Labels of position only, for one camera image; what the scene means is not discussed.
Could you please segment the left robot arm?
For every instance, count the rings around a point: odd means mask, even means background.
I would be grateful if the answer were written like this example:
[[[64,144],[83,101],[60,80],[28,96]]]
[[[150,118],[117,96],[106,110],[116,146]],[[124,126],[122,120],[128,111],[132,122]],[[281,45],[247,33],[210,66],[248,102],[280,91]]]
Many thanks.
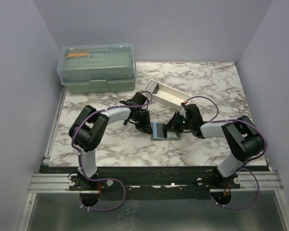
[[[148,105],[153,96],[145,96],[147,91],[137,92],[127,100],[100,109],[90,105],[85,106],[71,126],[68,134],[71,138],[71,146],[78,152],[78,175],[75,179],[70,178],[72,187],[83,186],[86,190],[92,190],[103,181],[123,183],[114,178],[96,178],[98,168],[96,165],[95,152],[99,146],[107,126],[122,121],[127,124],[132,121],[135,128],[143,133],[152,134],[150,126]]]

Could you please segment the beige card holder wallet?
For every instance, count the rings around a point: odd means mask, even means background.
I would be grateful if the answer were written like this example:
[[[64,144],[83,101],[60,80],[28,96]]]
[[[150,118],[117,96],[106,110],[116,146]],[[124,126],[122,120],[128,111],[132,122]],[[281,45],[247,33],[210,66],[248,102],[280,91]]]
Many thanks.
[[[150,135],[151,141],[176,141],[181,139],[180,133],[163,129],[164,123],[153,122],[151,128],[153,133]]]

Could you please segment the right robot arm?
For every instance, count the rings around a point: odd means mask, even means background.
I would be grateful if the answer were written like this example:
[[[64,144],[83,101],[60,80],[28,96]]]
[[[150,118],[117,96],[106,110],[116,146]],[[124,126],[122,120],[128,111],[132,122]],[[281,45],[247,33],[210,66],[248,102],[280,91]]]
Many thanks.
[[[213,169],[211,183],[216,188],[224,188],[229,177],[236,174],[248,162],[262,156],[267,149],[267,141],[247,116],[221,121],[204,121],[196,104],[184,106],[163,126],[164,133],[191,132],[193,136],[205,138],[225,138],[230,148],[227,157]]]

